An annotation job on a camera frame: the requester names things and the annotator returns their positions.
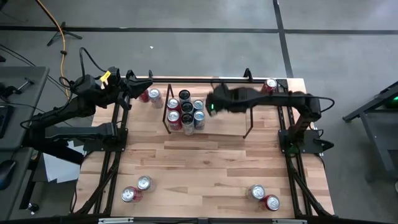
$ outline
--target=white paper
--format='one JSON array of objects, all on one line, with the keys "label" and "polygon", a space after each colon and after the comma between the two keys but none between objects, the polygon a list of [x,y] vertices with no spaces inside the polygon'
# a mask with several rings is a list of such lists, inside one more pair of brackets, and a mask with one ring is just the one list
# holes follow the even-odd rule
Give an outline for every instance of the white paper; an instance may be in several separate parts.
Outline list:
[{"label": "white paper", "polygon": [[[83,154],[83,146],[75,147],[73,141],[68,142],[68,147]],[[79,178],[80,166],[77,164],[58,159],[48,154],[44,154],[44,164],[49,182],[56,179],[57,183],[62,183]]]}]

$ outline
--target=desk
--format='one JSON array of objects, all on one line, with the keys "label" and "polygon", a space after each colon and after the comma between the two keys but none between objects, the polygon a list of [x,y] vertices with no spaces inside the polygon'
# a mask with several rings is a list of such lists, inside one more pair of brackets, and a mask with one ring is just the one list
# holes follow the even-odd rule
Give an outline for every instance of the desk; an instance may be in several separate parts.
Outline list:
[{"label": "desk", "polygon": [[[288,79],[288,83],[292,91],[305,91],[303,79]],[[262,86],[245,85],[257,89]],[[186,88],[192,95],[205,98],[211,91],[209,84],[173,83],[172,86],[175,95],[180,89]],[[151,88],[158,88],[165,98],[167,84],[157,83]],[[253,108],[254,127],[243,139],[242,136],[227,134],[169,135],[161,122],[163,110],[146,111],[142,104],[132,100],[127,122],[127,146],[121,156],[112,216],[294,217],[285,157],[279,149],[277,132],[280,127],[275,106]],[[93,125],[110,122],[112,113],[112,106],[106,110],[98,108]],[[296,110],[294,116],[295,119],[299,117]],[[221,125],[217,128],[220,132],[228,132]],[[103,152],[94,152],[83,163],[77,183],[76,210],[98,185],[103,157]],[[302,157],[309,189],[323,207],[333,213],[322,163],[314,155],[304,154]],[[136,185],[138,177],[145,174],[156,181],[155,192],[145,194],[139,203],[123,202],[123,188]],[[267,194],[278,196],[280,209],[276,212],[259,210],[256,203],[246,199],[244,192],[252,184],[261,184]],[[304,211],[301,190],[297,192],[300,208]],[[108,189],[103,195],[101,209],[104,208],[107,194]]]},{"label": "desk", "polygon": [[[0,67],[0,82],[7,86],[19,87],[25,82],[24,77],[30,78],[35,84],[23,89],[21,95],[11,95],[8,100],[11,103],[37,106],[48,73],[49,69],[45,67]],[[7,220],[12,212],[33,152],[31,148],[21,149],[25,129],[22,129],[19,123],[30,119],[34,109],[22,105],[12,106],[14,107],[12,118],[6,134],[0,139],[0,162],[10,159],[12,153],[18,149],[14,155],[17,165],[10,186],[5,190],[0,190],[0,201],[3,202],[0,203],[0,220]]]}]

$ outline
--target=soda can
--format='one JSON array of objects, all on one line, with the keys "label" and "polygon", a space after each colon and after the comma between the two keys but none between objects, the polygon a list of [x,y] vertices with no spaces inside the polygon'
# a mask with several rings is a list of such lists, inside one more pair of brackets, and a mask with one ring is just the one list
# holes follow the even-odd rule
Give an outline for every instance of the soda can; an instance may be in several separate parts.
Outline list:
[{"label": "soda can", "polygon": [[137,187],[139,190],[145,192],[153,192],[155,190],[155,184],[151,177],[148,175],[143,175],[137,180]]},{"label": "soda can", "polygon": [[167,109],[169,111],[177,111],[181,114],[181,106],[180,106],[180,102],[175,99],[175,98],[171,98],[169,99],[169,102],[167,102]]},{"label": "soda can", "polygon": [[202,100],[195,100],[192,104],[193,104],[193,112],[196,112],[198,110],[203,110]]},{"label": "soda can", "polygon": [[261,88],[261,93],[269,93],[269,92],[273,92],[276,90],[278,86],[278,83],[276,82],[275,79],[273,78],[269,78],[267,79],[267,81],[263,84],[262,88]]},{"label": "soda can", "polygon": [[260,201],[265,196],[266,196],[266,190],[264,190],[264,188],[259,184],[254,184],[250,186],[246,191],[246,197],[249,199]]},{"label": "soda can", "polygon": [[205,128],[205,114],[203,111],[196,111],[193,115],[193,125],[196,130],[203,130]]},{"label": "soda can", "polygon": [[182,115],[182,127],[184,128],[184,133],[186,135],[193,134],[193,116],[190,114]]},{"label": "soda can", "polygon": [[275,195],[267,195],[259,201],[259,206],[263,210],[268,209],[272,212],[277,211],[280,207],[279,198]]},{"label": "soda can", "polygon": [[158,89],[149,90],[149,100],[152,102],[154,108],[162,108],[163,107],[163,99],[162,94]]},{"label": "soda can", "polygon": [[170,111],[169,115],[167,115],[167,121],[169,122],[170,129],[174,131],[181,130],[181,117],[180,113],[177,111]]},{"label": "soda can", "polygon": [[149,102],[149,91],[146,89],[141,95],[139,95],[139,100],[144,103]]},{"label": "soda can", "polygon": [[139,202],[143,196],[142,191],[135,187],[126,187],[122,191],[122,200],[124,202]]},{"label": "soda can", "polygon": [[178,97],[180,98],[181,105],[185,102],[191,102],[191,93],[188,90],[181,90]]},{"label": "soda can", "polygon": [[193,115],[193,105],[190,102],[185,102],[181,104],[182,113],[188,113]]}]

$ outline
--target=wooden tabletop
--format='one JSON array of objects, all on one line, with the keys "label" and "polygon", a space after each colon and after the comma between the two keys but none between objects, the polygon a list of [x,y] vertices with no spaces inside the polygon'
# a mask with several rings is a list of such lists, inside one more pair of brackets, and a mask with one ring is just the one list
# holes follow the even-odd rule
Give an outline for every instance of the wooden tabletop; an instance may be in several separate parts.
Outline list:
[{"label": "wooden tabletop", "polygon": [[[288,83],[289,90],[305,92],[303,79],[291,78]],[[194,98],[205,99],[211,91],[210,84],[172,83],[172,86],[175,94],[188,89]],[[261,88],[256,84],[228,86]],[[153,84],[151,88],[158,88],[165,99],[167,84]],[[110,122],[112,113],[112,106],[106,110],[98,108],[93,126]],[[253,108],[254,127],[243,139],[242,133],[249,127],[248,114],[225,112],[215,116],[216,120],[207,116],[205,133],[168,134],[162,123],[163,109],[132,100],[127,122],[129,135],[126,151],[121,156],[112,216],[293,218],[286,161],[277,138],[280,129],[277,109],[275,106]],[[103,157],[103,152],[94,152],[81,166],[75,210],[97,187]],[[302,159],[308,188],[325,210],[333,213],[321,161],[311,154],[302,155]],[[123,202],[123,188],[136,186],[142,175],[154,179],[156,190],[144,194],[139,203]],[[276,212],[260,210],[257,203],[246,199],[244,193],[252,184],[261,184],[266,194],[278,196],[280,209]],[[302,192],[298,185],[297,188],[304,212]]]}]

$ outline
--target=can lid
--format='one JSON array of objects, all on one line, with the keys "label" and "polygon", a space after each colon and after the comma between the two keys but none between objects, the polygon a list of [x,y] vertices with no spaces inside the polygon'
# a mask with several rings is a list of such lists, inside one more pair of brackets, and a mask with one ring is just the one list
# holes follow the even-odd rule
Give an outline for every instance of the can lid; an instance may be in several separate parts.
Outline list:
[{"label": "can lid", "polygon": [[134,198],[134,189],[132,187],[126,187],[122,192],[122,200],[130,202]]},{"label": "can lid", "polygon": [[169,99],[169,102],[167,103],[167,106],[169,108],[176,108],[178,106],[178,100],[175,98]]},{"label": "can lid", "polygon": [[189,113],[193,109],[193,105],[190,102],[185,102],[181,106],[182,111]]},{"label": "can lid", "polygon": [[156,97],[156,96],[159,96],[159,95],[160,95],[160,91],[159,91],[158,89],[151,89],[151,90],[149,91],[149,96],[150,96],[151,98]]},{"label": "can lid", "polygon": [[167,119],[169,119],[169,121],[176,121],[178,120],[180,117],[180,113],[178,113],[177,111],[170,111],[169,115],[167,116]]},{"label": "can lid", "polygon": [[182,123],[184,123],[184,124],[191,124],[193,121],[193,116],[190,114],[184,114],[184,115],[182,115],[181,120],[182,120]]},{"label": "can lid", "polygon": [[276,197],[275,195],[268,195],[267,196],[267,206],[269,209],[276,211],[279,209],[279,198]]},{"label": "can lid", "polygon": [[195,100],[193,102],[193,107],[196,109],[202,109],[203,108],[203,101],[202,100]]},{"label": "can lid", "polygon": [[195,114],[193,115],[193,117],[195,119],[197,119],[198,121],[201,121],[201,120],[205,119],[205,114],[203,111],[196,111]]},{"label": "can lid", "polygon": [[266,195],[266,191],[261,185],[256,184],[251,190],[253,197],[262,199]]},{"label": "can lid", "polygon": [[178,94],[178,96],[181,99],[186,100],[191,96],[191,93],[188,90],[181,90],[180,93]]},{"label": "can lid", "polygon": [[142,176],[137,180],[137,187],[140,190],[147,190],[150,187],[150,177]]},{"label": "can lid", "polygon": [[267,86],[269,86],[269,87],[276,87],[276,86],[277,86],[276,80],[273,79],[273,78],[267,79]]}]

